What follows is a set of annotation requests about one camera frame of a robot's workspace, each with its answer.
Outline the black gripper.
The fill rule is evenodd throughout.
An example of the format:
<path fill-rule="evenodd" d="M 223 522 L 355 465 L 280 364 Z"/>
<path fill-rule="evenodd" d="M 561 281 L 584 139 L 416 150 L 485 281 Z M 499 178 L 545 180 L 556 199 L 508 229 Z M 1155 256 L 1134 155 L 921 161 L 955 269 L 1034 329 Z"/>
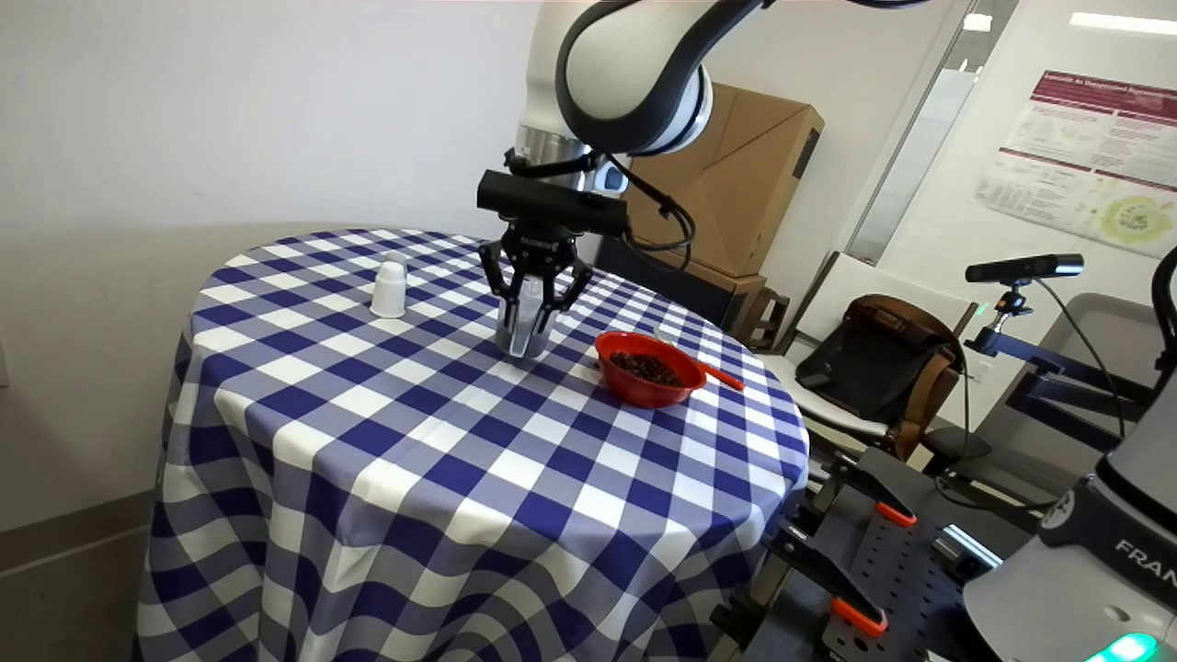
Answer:
<path fill-rule="evenodd" d="M 496 346 L 508 362 L 523 354 L 534 362 L 545 354 L 551 320 L 561 308 L 569 308 L 584 288 L 591 282 L 591 269 L 576 256 L 569 240 L 530 240 L 508 229 L 496 243 L 478 251 L 485 282 L 492 294 L 503 298 Z"/>

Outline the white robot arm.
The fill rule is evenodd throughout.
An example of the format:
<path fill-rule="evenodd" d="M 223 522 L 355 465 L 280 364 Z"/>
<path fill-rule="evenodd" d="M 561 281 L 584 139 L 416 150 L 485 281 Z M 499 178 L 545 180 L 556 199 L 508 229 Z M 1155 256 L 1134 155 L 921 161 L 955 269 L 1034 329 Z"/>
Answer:
<path fill-rule="evenodd" d="M 692 215 L 628 161 L 692 148 L 715 119 L 706 54 L 771 0 L 545 0 L 527 65 L 527 114 L 475 201 L 503 222 L 478 251 L 499 298 L 496 346 L 534 362 L 556 314 L 591 282 L 580 236 L 635 243 L 621 191 L 635 185 L 677 223 L 692 261 Z"/>

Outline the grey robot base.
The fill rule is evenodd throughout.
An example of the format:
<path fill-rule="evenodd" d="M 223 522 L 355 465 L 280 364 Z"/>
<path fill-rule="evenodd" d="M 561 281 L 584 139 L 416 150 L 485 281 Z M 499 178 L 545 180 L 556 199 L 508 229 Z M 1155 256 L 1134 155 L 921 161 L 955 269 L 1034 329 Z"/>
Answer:
<path fill-rule="evenodd" d="M 963 611 L 996 662 L 1177 662 L 1177 384 Z"/>

